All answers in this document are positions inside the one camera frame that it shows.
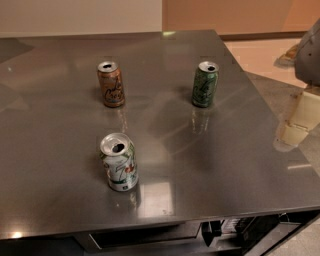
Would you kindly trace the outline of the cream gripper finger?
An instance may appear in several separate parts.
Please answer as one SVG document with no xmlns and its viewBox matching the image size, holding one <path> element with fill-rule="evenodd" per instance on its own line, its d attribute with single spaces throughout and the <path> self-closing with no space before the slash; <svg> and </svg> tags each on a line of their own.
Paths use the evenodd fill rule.
<svg viewBox="0 0 320 256">
<path fill-rule="evenodd" d="M 280 139 L 288 145 L 297 146 L 319 123 L 320 87 L 306 87 L 298 94 L 293 111 L 280 133 Z"/>
</svg>

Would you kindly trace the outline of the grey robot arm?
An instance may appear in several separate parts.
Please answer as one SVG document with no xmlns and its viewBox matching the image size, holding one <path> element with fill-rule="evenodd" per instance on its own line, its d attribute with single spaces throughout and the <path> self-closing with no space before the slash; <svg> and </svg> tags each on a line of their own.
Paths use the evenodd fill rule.
<svg viewBox="0 0 320 256">
<path fill-rule="evenodd" d="M 320 19 L 302 37 L 295 59 L 295 76 L 307 87 L 297 96 L 280 140 L 300 144 L 320 123 Z"/>
</svg>

